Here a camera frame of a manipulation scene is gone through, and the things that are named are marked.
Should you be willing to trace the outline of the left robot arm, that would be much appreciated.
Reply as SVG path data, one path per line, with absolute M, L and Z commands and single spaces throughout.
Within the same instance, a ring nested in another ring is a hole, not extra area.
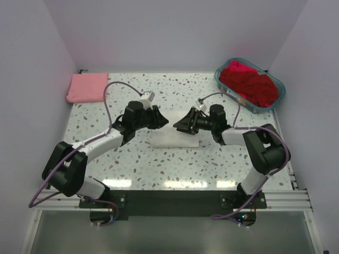
M 158 106 L 144 108 L 141 102 L 131 101 L 108 130 L 77 143 L 58 143 L 45 166 L 42 179 L 67 197 L 89 197 L 97 207 L 105 207 L 110 201 L 110 189 L 99 180 L 85 177 L 87 165 L 106 152 L 127 144 L 138 130 L 157 130 L 168 123 Z

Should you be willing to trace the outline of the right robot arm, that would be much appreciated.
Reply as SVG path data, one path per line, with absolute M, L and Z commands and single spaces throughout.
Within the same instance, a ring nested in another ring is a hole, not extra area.
M 291 159 L 290 151 L 275 128 L 266 124 L 259 127 L 231 126 L 222 105 L 210 106 L 209 115 L 193 107 L 173 124 L 177 131 L 195 135 L 199 130 L 210 131 L 221 146 L 235 145 L 247 149 L 252 163 L 247 176 L 237 185 L 234 202 L 247 208 L 255 201 L 269 177 L 282 170 Z

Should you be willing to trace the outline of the white t shirt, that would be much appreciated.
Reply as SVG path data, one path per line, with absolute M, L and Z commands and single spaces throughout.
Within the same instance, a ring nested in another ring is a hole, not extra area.
M 169 123 L 151 132 L 150 146 L 152 148 L 198 148 L 197 135 L 179 132 L 173 125 L 187 115 L 187 111 L 164 111 L 162 115 Z

